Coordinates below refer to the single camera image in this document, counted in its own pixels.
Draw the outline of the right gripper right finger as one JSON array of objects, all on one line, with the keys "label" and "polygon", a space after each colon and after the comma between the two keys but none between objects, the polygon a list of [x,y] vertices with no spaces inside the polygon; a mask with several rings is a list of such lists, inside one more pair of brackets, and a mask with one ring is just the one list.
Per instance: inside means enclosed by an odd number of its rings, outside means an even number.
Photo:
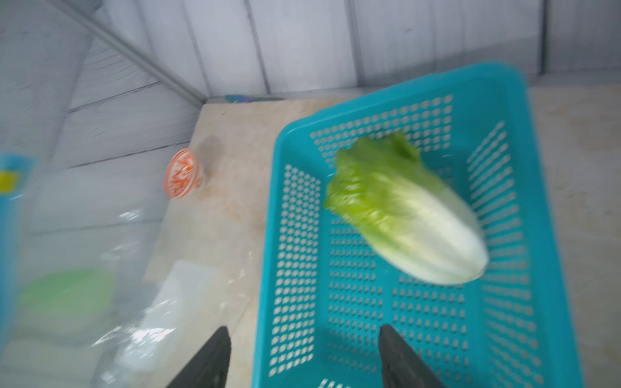
[{"label": "right gripper right finger", "polygon": [[386,388],[445,388],[438,376],[389,324],[381,326],[378,349]]}]

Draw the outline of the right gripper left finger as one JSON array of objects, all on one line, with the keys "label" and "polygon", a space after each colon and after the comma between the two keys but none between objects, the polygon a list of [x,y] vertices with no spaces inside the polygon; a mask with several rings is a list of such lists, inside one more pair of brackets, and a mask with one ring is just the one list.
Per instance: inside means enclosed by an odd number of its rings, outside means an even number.
[{"label": "right gripper left finger", "polygon": [[231,363],[231,337],[222,326],[168,384],[168,388],[224,388]]}]

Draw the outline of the teal plastic basket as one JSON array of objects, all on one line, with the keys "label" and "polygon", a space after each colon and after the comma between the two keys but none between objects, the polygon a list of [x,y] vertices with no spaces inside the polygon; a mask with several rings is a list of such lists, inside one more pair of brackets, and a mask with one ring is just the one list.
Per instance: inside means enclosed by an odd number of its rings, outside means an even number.
[{"label": "teal plastic basket", "polygon": [[386,331],[445,387],[583,384],[509,66],[404,82],[276,140],[252,386],[380,387]]}]

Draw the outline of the clear zipper bag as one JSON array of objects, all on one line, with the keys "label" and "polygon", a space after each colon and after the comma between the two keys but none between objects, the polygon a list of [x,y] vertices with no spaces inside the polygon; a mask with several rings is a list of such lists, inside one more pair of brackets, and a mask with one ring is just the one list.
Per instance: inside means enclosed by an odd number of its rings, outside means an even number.
[{"label": "clear zipper bag", "polygon": [[130,293],[116,274],[144,252],[130,239],[101,264],[17,282],[17,209],[33,162],[1,157],[1,384],[135,387],[162,367],[213,273],[181,260],[158,289]]}]

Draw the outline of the chinese cabbage top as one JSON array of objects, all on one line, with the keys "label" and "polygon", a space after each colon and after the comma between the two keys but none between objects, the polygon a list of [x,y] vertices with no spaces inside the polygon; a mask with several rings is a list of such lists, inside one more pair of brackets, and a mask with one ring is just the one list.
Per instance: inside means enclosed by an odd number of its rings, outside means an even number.
[{"label": "chinese cabbage top", "polygon": [[338,150],[324,206],[384,260],[440,286],[480,278],[490,262],[470,205],[435,175],[404,134]]}]

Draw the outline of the chinese cabbage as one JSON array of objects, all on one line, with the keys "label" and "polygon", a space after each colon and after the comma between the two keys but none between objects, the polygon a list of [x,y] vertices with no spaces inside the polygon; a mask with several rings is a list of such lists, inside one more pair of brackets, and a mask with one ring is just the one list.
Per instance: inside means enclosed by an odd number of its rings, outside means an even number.
[{"label": "chinese cabbage", "polygon": [[88,268],[42,276],[19,292],[19,306],[48,317],[82,318],[109,310],[115,294],[115,276]]},{"label": "chinese cabbage", "polygon": [[490,262],[470,205],[435,175],[404,134],[338,150],[324,206],[384,260],[440,286],[480,278]]}]

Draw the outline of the orange patterned bowl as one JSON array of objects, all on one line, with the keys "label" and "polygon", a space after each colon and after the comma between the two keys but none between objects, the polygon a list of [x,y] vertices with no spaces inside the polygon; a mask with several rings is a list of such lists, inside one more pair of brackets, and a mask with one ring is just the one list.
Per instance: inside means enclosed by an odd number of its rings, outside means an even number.
[{"label": "orange patterned bowl", "polygon": [[205,174],[201,160],[189,148],[178,151],[166,169],[164,189],[168,197],[175,199],[202,190]]}]

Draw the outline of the teal stick behind table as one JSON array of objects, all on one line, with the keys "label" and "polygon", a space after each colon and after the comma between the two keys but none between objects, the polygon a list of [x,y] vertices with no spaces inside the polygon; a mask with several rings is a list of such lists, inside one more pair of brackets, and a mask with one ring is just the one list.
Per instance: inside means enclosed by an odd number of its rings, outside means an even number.
[{"label": "teal stick behind table", "polygon": [[282,98],[273,96],[252,96],[252,95],[226,95],[227,103],[255,103],[268,101],[281,101]]}]

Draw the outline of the left aluminium frame post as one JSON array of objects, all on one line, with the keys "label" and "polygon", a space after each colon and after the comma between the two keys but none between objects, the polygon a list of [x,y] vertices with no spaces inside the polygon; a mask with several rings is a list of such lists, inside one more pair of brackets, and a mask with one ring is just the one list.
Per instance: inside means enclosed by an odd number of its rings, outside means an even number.
[{"label": "left aluminium frame post", "polygon": [[95,17],[90,16],[71,1],[43,1],[43,3],[58,11],[85,32],[94,35],[110,48],[121,53],[136,66],[150,76],[158,79],[158,81],[189,103],[201,108],[207,102],[208,98],[195,87],[173,74],[173,72],[165,66],[151,59],[146,52],[113,32],[110,28],[102,24]]}]

